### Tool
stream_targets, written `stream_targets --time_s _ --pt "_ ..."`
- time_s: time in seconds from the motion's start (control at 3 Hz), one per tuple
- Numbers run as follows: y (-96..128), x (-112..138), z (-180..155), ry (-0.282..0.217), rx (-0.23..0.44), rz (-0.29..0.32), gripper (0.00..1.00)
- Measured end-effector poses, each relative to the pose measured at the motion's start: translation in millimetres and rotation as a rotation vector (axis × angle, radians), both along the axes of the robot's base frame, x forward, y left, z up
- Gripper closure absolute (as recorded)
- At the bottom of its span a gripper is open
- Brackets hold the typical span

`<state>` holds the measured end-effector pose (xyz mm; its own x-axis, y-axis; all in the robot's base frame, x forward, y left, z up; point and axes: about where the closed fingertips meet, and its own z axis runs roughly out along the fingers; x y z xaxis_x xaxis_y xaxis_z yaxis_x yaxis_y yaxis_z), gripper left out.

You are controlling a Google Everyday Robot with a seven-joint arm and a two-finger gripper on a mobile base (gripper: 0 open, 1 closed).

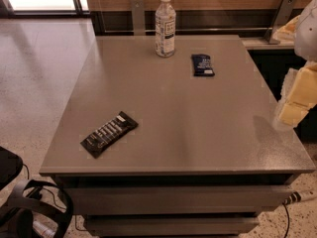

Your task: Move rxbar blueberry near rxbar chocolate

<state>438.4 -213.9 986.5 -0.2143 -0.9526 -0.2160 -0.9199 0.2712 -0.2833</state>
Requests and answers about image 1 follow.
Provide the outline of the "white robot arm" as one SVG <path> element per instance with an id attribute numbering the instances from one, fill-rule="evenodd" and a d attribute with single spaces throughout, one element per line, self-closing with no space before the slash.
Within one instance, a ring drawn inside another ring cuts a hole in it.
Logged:
<path id="1" fill-rule="evenodd" d="M 296 128 L 317 105 L 317 0 L 279 28 L 276 36 L 292 40 L 295 54 L 305 60 L 300 69 L 288 70 L 274 111 L 274 128 L 286 131 Z"/>

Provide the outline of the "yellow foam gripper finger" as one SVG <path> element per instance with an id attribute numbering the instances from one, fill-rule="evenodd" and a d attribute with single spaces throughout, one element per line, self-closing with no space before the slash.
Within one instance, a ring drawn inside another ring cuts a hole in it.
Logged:
<path id="1" fill-rule="evenodd" d="M 272 125 L 276 130 L 288 131 L 296 128 L 307 114 L 308 111 L 300 106 L 278 101 Z"/>
<path id="2" fill-rule="evenodd" d="M 307 110 L 317 104 L 317 63 L 308 62 L 295 76 L 286 101 Z"/>

